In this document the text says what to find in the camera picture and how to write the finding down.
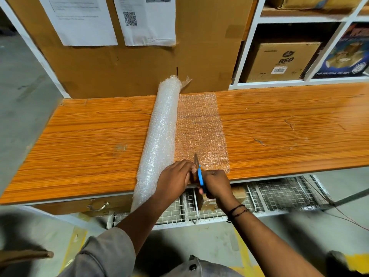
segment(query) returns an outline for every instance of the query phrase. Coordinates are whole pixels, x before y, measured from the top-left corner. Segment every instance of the drawer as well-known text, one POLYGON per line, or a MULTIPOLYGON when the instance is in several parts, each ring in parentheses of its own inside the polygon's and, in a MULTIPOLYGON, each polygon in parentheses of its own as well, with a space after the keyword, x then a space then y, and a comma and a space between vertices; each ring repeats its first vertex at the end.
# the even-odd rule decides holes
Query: drawer
POLYGON ((32 205, 32 207, 54 215, 88 212, 87 214, 89 216, 94 216, 94 213, 99 214, 100 211, 108 209, 117 209, 120 212, 129 212, 132 205, 132 199, 133 194, 125 194, 118 196, 37 204, 32 205))

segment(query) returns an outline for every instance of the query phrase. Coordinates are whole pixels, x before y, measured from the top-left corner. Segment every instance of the blue scissors handle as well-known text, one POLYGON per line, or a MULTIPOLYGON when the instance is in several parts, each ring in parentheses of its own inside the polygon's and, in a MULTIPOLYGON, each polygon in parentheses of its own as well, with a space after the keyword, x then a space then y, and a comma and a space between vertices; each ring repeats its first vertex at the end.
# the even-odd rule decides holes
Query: blue scissors handle
POLYGON ((199 176, 200 186, 202 187, 204 193, 206 194, 207 193, 207 189, 206 189, 206 186, 204 184, 203 175, 201 174, 201 166, 200 165, 197 168, 197 175, 199 176))

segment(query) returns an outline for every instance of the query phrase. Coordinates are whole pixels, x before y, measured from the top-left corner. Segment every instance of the grey sleeve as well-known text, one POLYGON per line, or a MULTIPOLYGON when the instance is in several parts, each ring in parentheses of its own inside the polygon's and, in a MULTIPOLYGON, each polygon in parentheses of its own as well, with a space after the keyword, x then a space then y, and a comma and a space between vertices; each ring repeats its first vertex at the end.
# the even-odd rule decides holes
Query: grey sleeve
POLYGON ((89 237, 59 277, 128 277, 135 260, 130 237, 120 228, 111 228, 98 237, 89 237))

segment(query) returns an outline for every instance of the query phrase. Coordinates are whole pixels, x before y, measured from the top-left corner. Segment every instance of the hand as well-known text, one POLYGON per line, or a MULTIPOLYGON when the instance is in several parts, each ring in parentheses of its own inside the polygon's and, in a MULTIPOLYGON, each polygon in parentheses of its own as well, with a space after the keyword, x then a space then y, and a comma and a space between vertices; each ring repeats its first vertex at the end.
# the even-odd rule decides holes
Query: hand
POLYGON ((185 159, 169 165, 161 172, 153 196, 163 203, 166 209, 185 191, 190 183, 191 173, 196 171, 195 164, 185 159))
MULTIPOLYGON (((233 195, 229 179, 223 170, 202 171, 202 175, 206 188, 215 197, 219 208, 226 214, 239 205, 239 202, 233 195)), ((202 188, 199 188, 199 193, 204 193, 202 188)))

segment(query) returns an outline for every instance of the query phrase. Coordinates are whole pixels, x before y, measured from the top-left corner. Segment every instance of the scissors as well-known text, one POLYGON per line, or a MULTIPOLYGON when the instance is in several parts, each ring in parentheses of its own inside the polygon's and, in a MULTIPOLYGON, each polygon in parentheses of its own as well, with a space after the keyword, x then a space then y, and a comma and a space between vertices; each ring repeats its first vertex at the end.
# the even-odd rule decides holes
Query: scissors
POLYGON ((197 153, 195 153, 195 156, 194 156, 194 163, 195 163, 196 168, 197 168, 197 176, 199 177, 200 187, 202 187, 204 193, 206 194, 208 191, 206 189, 206 186, 205 186, 205 183, 204 183, 204 180, 203 180, 203 175, 201 174, 201 165, 199 163, 199 158, 197 156, 197 153))

